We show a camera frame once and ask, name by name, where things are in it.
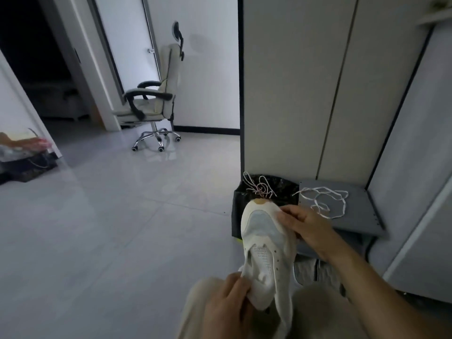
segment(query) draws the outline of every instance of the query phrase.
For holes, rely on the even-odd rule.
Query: white shoelace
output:
[[[305,193],[305,192],[316,192],[317,194],[316,194],[316,196],[314,198],[309,198],[309,197],[303,195],[303,193]],[[303,199],[314,201],[314,205],[311,205],[311,209],[315,210],[320,216],[324,217],[325,219],[336,219],[336,218],[340,218],[340,217],[345,215],[345,209],[347,207],[347,203],[345,202],[345,199],[348,197],[348,191],[346,191],[346,190],[331,190],[330,188],[327,188],[327,187],[303,188],[302,190],[292,194],[292,196],[294,196],[296,194],[300,194],[300,196]],[[337,216],[326,216],[326,215],[323,215],[322,214],[322,210],[326,211],[326,212],[329,212],[330,208],[328,207],[327,204],[317,201],[317,198],[320,195],[328,195],[331,198],[335,199],[336,201],[342,201],[342,203],[343,203],[343,205],[342,205],[342,214],[341,215],[337,215]]]
[[[270,187],[270,184],[267,181],[267,178],[265,176],[261,175],[258,180],[258,184],[256,184],[253,179],[251,178],[250,174],[246,171],[243,172],[243,182],[249,187],[246,190],[252,191],[254,194],[262,197],[270,199],[273,195],[277,197],[276,193]]]

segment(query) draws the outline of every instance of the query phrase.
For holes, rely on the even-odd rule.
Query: person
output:
[[[294,316],[288,338],[442,338],[440,324],[417,312],[332,229],[309,208],[287,205],[279,222],[299,234],[331,264],[347,297],[321,285],[293,295]],[[271,338],[278,319],[270,307],[257,312],[247,300],[251,282],[230,274],[225,281],[210,278],[189,292],[178,339]]]

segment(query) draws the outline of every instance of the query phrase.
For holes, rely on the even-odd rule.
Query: chair armrest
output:
[[[173,95],[170,93],[163,93],[158,90],[146,88],[135,88],[126,91],[123,95],[124,100],[129,102],[130,110],[140,121],[144,120],[146,115],[135,106],[135,104],[133,103],[133,98],[135,96],[145,96],[145,95],[155,96],[165,101],[170,101],[173,98]]]
[[[159,82],[159,81],[144,81],[144,82],[141,82],[141,83],[137,86],[137,88],[159,87],[159,86],[161,86],[161,85],[162,85],[162,83]]]

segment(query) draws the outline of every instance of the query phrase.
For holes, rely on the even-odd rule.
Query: forearm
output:
[[[329,261],[372,339],[433,337],[426,319],[348,245]]]

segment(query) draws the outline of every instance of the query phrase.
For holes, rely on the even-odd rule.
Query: black bag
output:
[[[28,182],[37,176],[56,167],[54,157],[47,151],[42,151],[29,158],[1,163],[3,169],[14,181]]]
[[[278,206],[283,205],[297,205],[298,195],[292,196],[299,190],[298,184],[288,181],[284,178],[270,176],[270,175],[250,175],[255,184],[258,184],[260,176],[264,176],[268,185],[274,190],[276,196],[272,196],[272,200]],[[254,200],[255,198],[261,198],[248,189],[249,186],[243,181],[240,181],[239,187],[234,191],[234,198],[232,200],[232,214],[231,214],[231,226],[232,226],[232,236],[235,238],[242,239],[242,234],[240,232],[240,222],[242,219],[243,210],[245,209],[248,202]]]

